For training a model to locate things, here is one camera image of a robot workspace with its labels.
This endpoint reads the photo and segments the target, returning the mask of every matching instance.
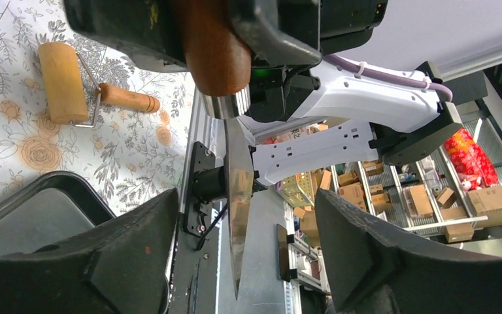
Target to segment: metal frame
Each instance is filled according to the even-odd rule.
[[[397,174],[397,170],[394,166],[390,166],[390,171],[392,172],[392,178],[393,178],[393,182],[395,184],[395,189],[397,190],[397,195],[399,195],[399,202],[401,203],[403,210],[405,210],[405,206],[407,206],[407,201],[405,201],[405,197],[403,195],[403,187],[401,186],[401,181],[399,180],[399,175]],[[405,213],[405,220],[406,220],[408,228],[411,228],[412,226],[414,226],[411,218],[409,217],[409,215],[407,213]]]
[[[445,226],[452,226],[454,224],[473,223],[473,222],[483,221],[483,220],[487,220],[487,219],[488,219],[488,216],[462,218],[462,219],[456,219],[456,220],[436,222],[433,224],[423,224],[422,226],[414,226],[414,227],[410,227],[410,228],[404,228],[404,230],[412,232],[412,231],[425,230],[425,229],[430,229],[430,228],[441,228],[441,227],[445,227]]]
[[[307,255],[313,260],[318,259],[318,253],[316,249],[310,247],[310,245],[306,244],[303,240],[299,239],[298,237],[295,237],[295,234],[288,234],[288,245],[298,250],[299,252]]]
[[[288,231],[288,235],[295,234],[293,210],[288,203],[284,203],[284,206],[286,230]],[[297,250],[288,245],[288,252],[290,254],[290,269],[297,269]],[[284,282],[284,289],[286,290],[286,314],[302,314],[299,283],[297,281]]]
[[[330,166],[330,173],[331,173],[331,178],[332,178],[331,187],[333,188],[333,191],[336,194],[338,194],[338,192],[339,192],[339,182],[337,180],[337,171],[336,171],[336,166],[335,165]]]
[[[214,152],[212,143],[213,119],[207,115],[204,106],[201,106],[201,93],[195,88],[193,95],[192,117],[190,120],[190,130],[188,133],[188,145],[186,147],[186,160],[184,162],[184,172],[182,178],[182,186],[180,187],[180,212],[185,212],[187,186],[190,177],[190,164],[193,152],[193,143],[196,141],[202,142],[206,147],[209,147]]]
[[[442,158],[442,161],[445,165],[446,172],[449,174],[451,181],[453,182],[453,185],[457,187],[458,193],[459,193],[459,199],[465,206],[465,210],[467,211],[467,215],[469,217],[476,217],[475,215],[475,210],[472,206],[471,201],[467,197],[467,193],[465,190],[463,190],[461,187],[461,180],[459,179],[459,176],[457,175],[457,171],[455,171],[455,168],[453,168],[453,165],[451,164],[451,161],[449,160],[449,156],[447,156],[447,152],[443,147],[438,148],[438,151],[440,153],[440,156]]]
[[[471,60],[461,60],[457,64],[444,65],[440,67],[441,78],[444,81],[453,80],[458,77],[493,67],[502,63],[502,47],[485,53]]]
[[[376,216],[376,211],[374,209],[374,203],[372,202],[372,195],[370,193],[367,172],[365,171],[365,168],[363,167],[363,162],[358,162],[358,165],[359,165],[359,180],[361,181],[361,184],[363,185],[363,190],[365,191],[365,195],[367,196],[367,208],[368,208],[369,213],[371,215]]]
[[[426,172],[424,171],[424,167],[422,167],[422,164],[419,162],[416,162],[416,168],[418,170],[418,175],[420,176],[420,180],[422,184],[424,185],[424,190],[426,191],[426,194],[428,194],[428,200],[430,201],[430,205],[432,206],[432,209],[434,210],[434,217],[436,218],[436,222],[442,222],[443,218],[440,213],[440,207],[438,206],[438,203],[436,202],[436,198],[434,197],[434,193],[427,188],[425,181],[426,181]]]
[[[99,116],[99,108],[101,106],[101,87],[99,86],[99,83],[97,80],[95,80],[95,77],[93,77],[92,71],[88,67],[87,63],[84,61],[84,58],[76,51],[76,56],[78,57],[78,60],[80,60],[80,63],[82,64],[82,67],[86,70],[88,76],[90,77],[91,82],[95,86],[95,89],[97,90],[97,95],[95,97],[95,103],[93,104],[93,114],[92,114],[92,121],[89,124],[85,123],[76,123],[75,121],[70,121],[70,124],[72,126],[76,126],[78,128],[94,128],[95,125],[97,124],[97,117]]]

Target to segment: black tray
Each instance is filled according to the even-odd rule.
[[[114,217],[82,177],[47,173],[0,203],[0,256],[32,253]]]

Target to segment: metal bracket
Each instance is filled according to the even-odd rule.
[[[184,232],[195,237],[201,237],[201,232],[205,231],[205,217],[210,217],[212,209],[211,203],[203,203],[197,199],[193,193],[193,184],[196,175],[204,170],[213,169],[216,161],[214,154],[201,142],[193,144],[192,156],[190,159],[188,193],[186,194],[186,208],[184,211]]]
[[[436,119],[411,133],[373,125],[377,139],[370,141],[369,146],[377,149],[388,165],[402,166],[425,158],[463,127],[453,103],[443,102],[439,106]]]
[[[276,230],[278,236],[278,275],[280,278],[286,282],[296,280],[304,287],[328,295],[329,292],[322,288],[320,280],[298,269],[290,268],[289,246],[314,260],[318,259],[316,249],[313,249],[301,239],[296,238],[293,234],[288,235],[288,231],[279,224],[276,226]]]
[[[72,124],[72,126],[77,126],[78,128],[91,129],[94,128],[95,125],[97,125],[97,117],[99,116],[99,108],[101,106],[101,87],[99,87],[99,83],[97,82],[97,80],[95,80],[95,77],[93,77],[92,71],[88,67],[87,63],[84,61],[84,58],[82,58],[82,56],[78,52],[76,52],[76,56],[78,57],[80,63],[82,64],[88,76],[92,80],[92,83],[95,86],[95,90],[97,91],[97,95],[95,96],[95,104],[93,105],[93,114],[91,123],[86,124],[86,123],[76,123],[74,121],[70,121],[70,124]]]

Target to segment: black cable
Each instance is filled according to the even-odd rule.
[[[288,72],[288,75],[286,75],[286,79],[284,80],[284,84],[282,85],[282,90],[284,91],[284,99],[288,98],[290,94],[290,88],[292,87],[293,79],[301,72],[310,70],[317,65],[318,63],[298,65],[297,67],[291,69],[290,72]]]
[[[201,219],[201,225],[202,225],[202,226],[205,226],[205,225],[206,225],[206,224],[205,224],[205,214],[201,213],[201,214],[199,215],[199,218]]]
[[[199,238],[199,242],[197,243],[197,248],[195,249],[196,251],[200,251],[203,248],[203,245],[205,245],[205,240],[207,238],[207,235],[212,231],[214,226],[218,224],[220,219],[222,219],[222,216],[224,216],[224,213],[228,210],[228,203],[224,204],[220,212],[218,212],[218,215],[214,218],[210,226],[203,232],[201,237]]]

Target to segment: yellow basket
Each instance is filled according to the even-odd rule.
[[[313,186],[316,180],[312,180],[310,171],[298,173],[280,181],[276,190],[292,207],[314,206]]]

